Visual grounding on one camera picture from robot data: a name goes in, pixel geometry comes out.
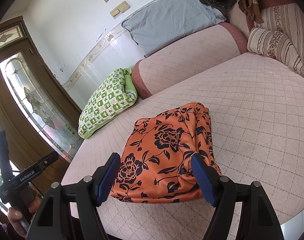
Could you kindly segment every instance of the orange floral cloth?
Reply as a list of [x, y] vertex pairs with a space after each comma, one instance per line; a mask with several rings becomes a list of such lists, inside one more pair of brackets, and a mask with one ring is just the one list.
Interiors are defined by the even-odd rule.
[[220, 168], [213, 155], [211, 118], [201, 103], [189, 103], [135, 123], [111, 196], [124, 202], [174, 203], [203, 198], [191, 169], [199, 153]]

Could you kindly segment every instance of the pink mattress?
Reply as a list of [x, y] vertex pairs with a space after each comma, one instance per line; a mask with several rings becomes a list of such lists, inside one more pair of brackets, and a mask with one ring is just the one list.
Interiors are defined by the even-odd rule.
[[132, 72], [143, 99], [247, 52], [247, 40], [228, 23], [193, 33], [139, 61]]
[[[280, 223], [304, 209], [304, 78], [284, 64], [247, 52], [124, 111], [85, 140], [62, 184], [76, 183], [122, 154], [142, 117], [201, 102], [210, 110], [213, 152], [235, 182], [259, 180]], [[229, 239], [234, 239], [237, 203]], [[121, 239], [202, 239], [214, 209], [203, 199], [172, 204], [123, 203], [109, 197], [98, 209], [107, 233]], [[77, 216], [76, 205], [72, 214]]]

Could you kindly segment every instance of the light switch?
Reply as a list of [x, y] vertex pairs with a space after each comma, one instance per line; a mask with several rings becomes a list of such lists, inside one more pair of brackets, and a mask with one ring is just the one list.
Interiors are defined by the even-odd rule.
[[123, 12], [127, 11], [128, 9], [130, 9], [130, 5], [126, 1], [124, 1], [117, 8], [119, 9], [120, 12], [123, 13]]
[[110, 12], [110, 14], [111, 14], [112, 17], [117, 16], [119, 13], [120, 13], [120, 11], [119, 11], [118, 8], [114, 8], [114, 9]]

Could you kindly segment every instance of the stained glass window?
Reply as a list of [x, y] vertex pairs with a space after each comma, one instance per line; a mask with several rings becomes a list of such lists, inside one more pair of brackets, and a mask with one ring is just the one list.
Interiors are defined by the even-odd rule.
[[20, 25], [16, 25], [9, 29], [6, 29], [0, 33], [0, 48], [22, 37], [23, 32]]
[[71, 162], [83, 139], [42, 90], [23, 52], [1, 62], [0, 68], [14, 100], [34, 129]]

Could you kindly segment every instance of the wooden door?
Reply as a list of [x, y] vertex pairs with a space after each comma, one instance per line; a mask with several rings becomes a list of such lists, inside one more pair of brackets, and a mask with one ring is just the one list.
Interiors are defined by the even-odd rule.
[[[0, 49], [0, 64], [14, 55], [24, 58], [35, 79], [47, 96], [53, 101], [62, 115], [74, 126], [79, 113], [51, 80], [46, 70], [35, 57], [28, 38], [22, 38]], [[53, 151], [40, 134], [33, 128], [27, 117], [11, 94], [0, 66], [0, 131], [5, 130], [9, 145], [9, 156], [18, 169], [23, 170]], [[59, 160], [48, 167], [33, 183], [45, 193], [54, 181], [61, 181], [68, 168], [68, 161], [60, 156]]]

